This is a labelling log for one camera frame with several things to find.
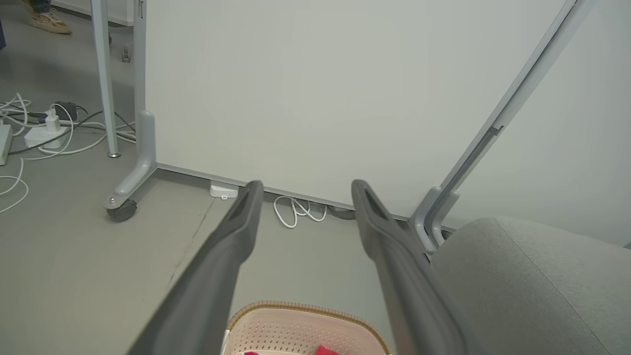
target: black caster wheel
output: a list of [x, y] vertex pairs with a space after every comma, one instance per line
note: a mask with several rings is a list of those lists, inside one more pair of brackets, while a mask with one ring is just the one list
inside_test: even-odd
[[116, 222], [123, 222], [130, 219], [136, 213], [137, 208], [136, 201], [127, 200], [119, 208], [107, 210], [107, 214]]

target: pink object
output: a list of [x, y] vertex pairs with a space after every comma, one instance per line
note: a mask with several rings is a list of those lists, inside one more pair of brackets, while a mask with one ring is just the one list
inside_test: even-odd
[[324, 346], [320, 345], [319, 347], [317, 347], [317, 350], [315, 351], [315, 355], [339, 355], [339, 354], [337, 352], [334, 352], [333, 350], [329, 350], [325, 348]]

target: shoe sole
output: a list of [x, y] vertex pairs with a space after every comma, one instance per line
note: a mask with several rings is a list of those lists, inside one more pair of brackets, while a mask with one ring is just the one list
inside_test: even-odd
[[69, 34], [72, 33], [72, 31], [66, 31], [66, 30], [63, 30], [61, 28], [57, 28], [55, 26], [44, 26], [44, 24], [42, 24], [39, 21], [34, 20], [33, 18], [31, 18], [28, 21], [28, 24], [33, 26], [33, 27], [37, 27], [37, 28], [39, 28], [41, 30], [44, 30], [46, 32], [57, 33], [59, 35], [69, 35]]

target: laundry basket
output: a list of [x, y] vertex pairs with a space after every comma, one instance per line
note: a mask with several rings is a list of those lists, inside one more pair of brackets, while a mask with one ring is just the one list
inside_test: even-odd
[[388, 355], [381, 336], [361, 318], [300, 303], [248, 304], [228, 322], [222, 355], [312, 355], [320, 346], [339, 355]]

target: shoe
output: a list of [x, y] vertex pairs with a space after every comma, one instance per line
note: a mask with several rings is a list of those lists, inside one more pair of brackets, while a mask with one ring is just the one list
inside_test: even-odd
[[[26, 0], [22, 0], [22, 3], [28, 5]], [[28, 21], [29, 25], [62, 35], [69, 35], [73, 32], [70, 29], [70, 26], [57, 17], [55, 9], [51, 9], [47, 13], [34, 13], [33, 8], [31, 8], [30, 5], [28, 5], [28, 8], [31, 12], [31, 18]]]

